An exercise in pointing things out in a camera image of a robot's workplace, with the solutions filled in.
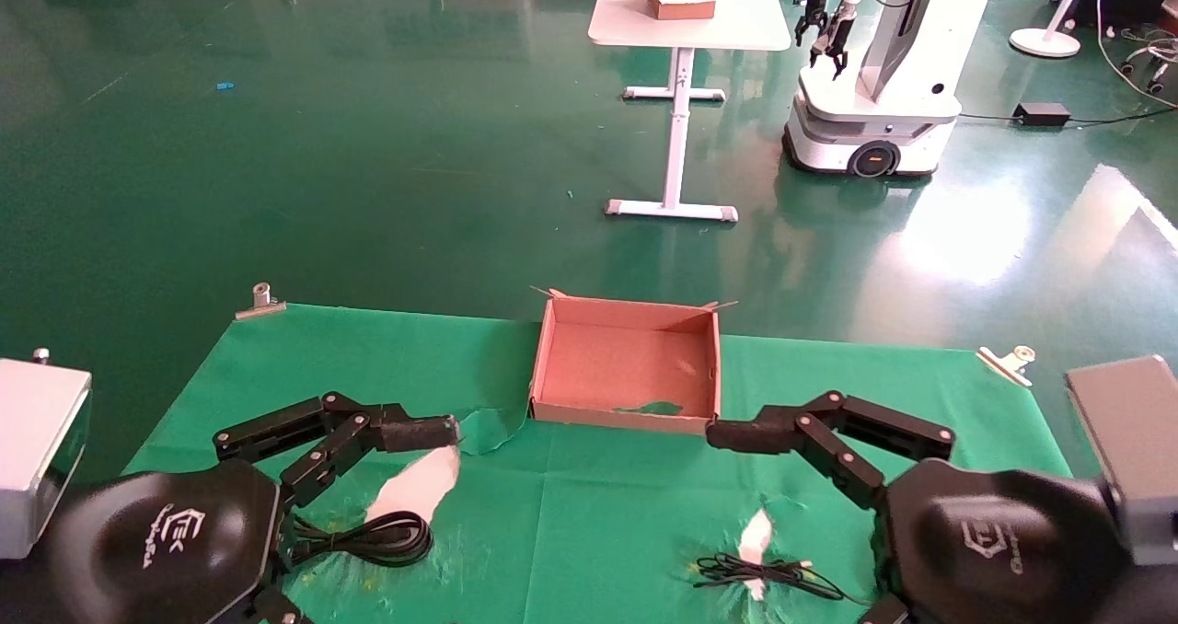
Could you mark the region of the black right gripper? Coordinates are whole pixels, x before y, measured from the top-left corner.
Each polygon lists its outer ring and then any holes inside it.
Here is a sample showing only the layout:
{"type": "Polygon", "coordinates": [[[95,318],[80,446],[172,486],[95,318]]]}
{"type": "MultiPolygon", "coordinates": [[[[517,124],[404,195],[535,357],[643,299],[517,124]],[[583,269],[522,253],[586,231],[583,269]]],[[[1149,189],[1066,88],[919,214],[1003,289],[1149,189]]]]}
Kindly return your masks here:
{"type": "Polygon", "coordinates": [[[879,502],[860,624],[1094,623],[1132,567],[1098,482],[918,462],[879,502]]]}

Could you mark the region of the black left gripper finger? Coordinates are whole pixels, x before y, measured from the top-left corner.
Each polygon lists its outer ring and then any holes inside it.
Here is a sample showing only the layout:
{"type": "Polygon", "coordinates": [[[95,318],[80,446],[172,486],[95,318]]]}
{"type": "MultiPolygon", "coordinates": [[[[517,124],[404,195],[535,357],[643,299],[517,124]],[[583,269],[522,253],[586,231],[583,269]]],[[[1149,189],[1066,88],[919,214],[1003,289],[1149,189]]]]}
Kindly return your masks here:
{"type": "Polygon", "coordinates": [[[365,405],[340,392],[318,394],[214,434],[221,462],[262,462],[307,449],[279,474],[289,507],[306,507],[371,452],[405,453],[458,443],[454,414],[411,417],[397,403],[365,405]]]}

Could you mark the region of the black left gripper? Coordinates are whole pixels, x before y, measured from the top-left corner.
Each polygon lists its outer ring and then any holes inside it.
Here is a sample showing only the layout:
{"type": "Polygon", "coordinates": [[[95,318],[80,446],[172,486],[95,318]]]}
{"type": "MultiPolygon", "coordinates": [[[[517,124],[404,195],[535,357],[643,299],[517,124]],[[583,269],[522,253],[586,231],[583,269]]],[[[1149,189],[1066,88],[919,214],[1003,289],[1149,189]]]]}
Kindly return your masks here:
{"type": "Polygon", "coordinates": [[[52,623],[307,623],[269,578],[279,489],[249,462],[123,477],[46,532],[52,623]]]}

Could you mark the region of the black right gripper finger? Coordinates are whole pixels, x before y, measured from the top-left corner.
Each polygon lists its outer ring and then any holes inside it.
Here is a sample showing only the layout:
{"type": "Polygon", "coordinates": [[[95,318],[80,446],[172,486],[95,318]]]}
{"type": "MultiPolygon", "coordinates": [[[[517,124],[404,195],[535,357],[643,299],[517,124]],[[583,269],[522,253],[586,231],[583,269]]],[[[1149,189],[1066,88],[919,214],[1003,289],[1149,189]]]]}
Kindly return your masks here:
{"type": "Polygon", "coordinates": [[[955,443],[954,431],[939,424],[836,390],[802,406],[768,405],[752,420],[712,420],[706,426],[712,447],[744,454],[796,453],[858,507],[880,507],[884,473],[851,449],[847,438],[912,462],[948,460],[955,443]]]}

